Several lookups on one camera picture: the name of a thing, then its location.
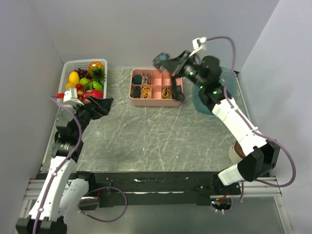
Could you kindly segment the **dark floral patterned necktie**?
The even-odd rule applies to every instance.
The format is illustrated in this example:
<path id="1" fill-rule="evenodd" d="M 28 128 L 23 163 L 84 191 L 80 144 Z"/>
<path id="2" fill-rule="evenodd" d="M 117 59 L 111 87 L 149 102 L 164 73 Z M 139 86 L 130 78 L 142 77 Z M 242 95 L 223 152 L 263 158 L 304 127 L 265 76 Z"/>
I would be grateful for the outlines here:
<path id="1" fill-rule="evenodd" d="M 161 63 L 162 67 L 165 68 L 165 70 L 169 73 L 169 75 L 173 75 L 174 77 L 176 76 L 176 71 L 178 69 L 179 63 L 181 60 L 181 55 L 175 58 L 169 58 L 167 61 L 163 61 Z M 183 102 L 185 99 L 185 96 L 182 92 L 182 89 L 172 89 L 172 99 Z"/>

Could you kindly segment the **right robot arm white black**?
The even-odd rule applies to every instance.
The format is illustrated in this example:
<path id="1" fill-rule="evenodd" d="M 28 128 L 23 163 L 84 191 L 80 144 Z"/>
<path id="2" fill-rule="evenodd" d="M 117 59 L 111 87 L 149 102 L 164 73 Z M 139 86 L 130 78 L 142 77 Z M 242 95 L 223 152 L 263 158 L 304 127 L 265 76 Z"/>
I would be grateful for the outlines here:
<path id="1" fill-rule="evenodd" d="M 240 145 L 245 158 L 219 172 L 213 182 L 214 191 L 222 195 L 231 184 L 242 180 L 252 182 L 272 170 L 280 148 L 271 140 L 258 136 L 259 132 L 245 119 L 235 99 L 224 90 L 220 82 L 219 59 L 205 56 L 197 63 L 196 58 L 188 51 L 176 58 L 161 53 L 154 58 L 153 65 L 161 72 L 168 71 L 172 81 L 186 77 L 199 87 L 201 102 L 225 124 Z"/>

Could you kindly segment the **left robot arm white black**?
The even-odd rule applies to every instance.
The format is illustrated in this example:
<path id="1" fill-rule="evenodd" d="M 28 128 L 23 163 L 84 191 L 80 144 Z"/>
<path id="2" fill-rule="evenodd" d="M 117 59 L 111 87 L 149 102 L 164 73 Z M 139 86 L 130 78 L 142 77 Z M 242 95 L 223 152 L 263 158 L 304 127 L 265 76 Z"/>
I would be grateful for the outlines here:
<path id="1" fill-rule="evenodd" d="M 83 147 L 83 131 L 91 120 L 108 115 L 114 101 L 95 97 L 88 100 L 88 103 L 74 99 L 67 104 L 57 102 L 60 110 L 49 171 L 29 215 L 16 223 L 19 234 L 65 234 L 70 212 L 84 195 L 96 192 L 95 176 L 90 172 L 77 172 L 66 188 Z"/>

